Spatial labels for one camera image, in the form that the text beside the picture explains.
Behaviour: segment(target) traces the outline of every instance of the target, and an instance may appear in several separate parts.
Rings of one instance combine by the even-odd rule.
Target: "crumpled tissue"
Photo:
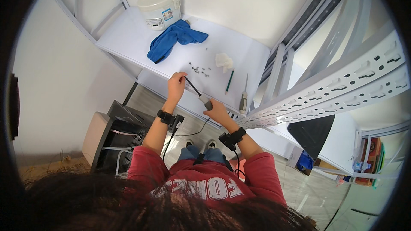
[[[226,73],[229,69],[233,68],[233,59],[231,59],[226,53],[215,55],[215,65],[217,67],[223,67],[223,73]]]

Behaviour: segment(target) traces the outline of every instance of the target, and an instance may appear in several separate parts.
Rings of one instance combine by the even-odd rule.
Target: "green pencil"
[[[229,91],[229,87],[230,87],[231,79],[233,78],[233,74],[234,74],[234,69],[233,69],[233,71],[231,72],[229,84],[227,85],[227,88],[226,88],[226,94],[227,94],[227,92]]]

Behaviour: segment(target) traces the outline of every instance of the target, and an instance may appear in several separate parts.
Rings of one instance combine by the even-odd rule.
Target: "screwdriver handle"
[[[200,95],[199,99],[203,102],[208,111],[211,111],[213,109],[213,104],[210,102],[208,97],[206,97],[205,95]]]
[[[247,92],[244,91],[242,93],[242,98],[240,101],[240,113],[241,114],[245,114],[245,110],[247,108],[247,96],[248,96]]]

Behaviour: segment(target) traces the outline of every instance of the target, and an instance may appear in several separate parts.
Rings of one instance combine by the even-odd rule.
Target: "hair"
[[[26,182],[42,230],[316,230],[292,208],[265,198],[209,207],[195,196],[150,196],[139,181],[103,173],[58,172]]]

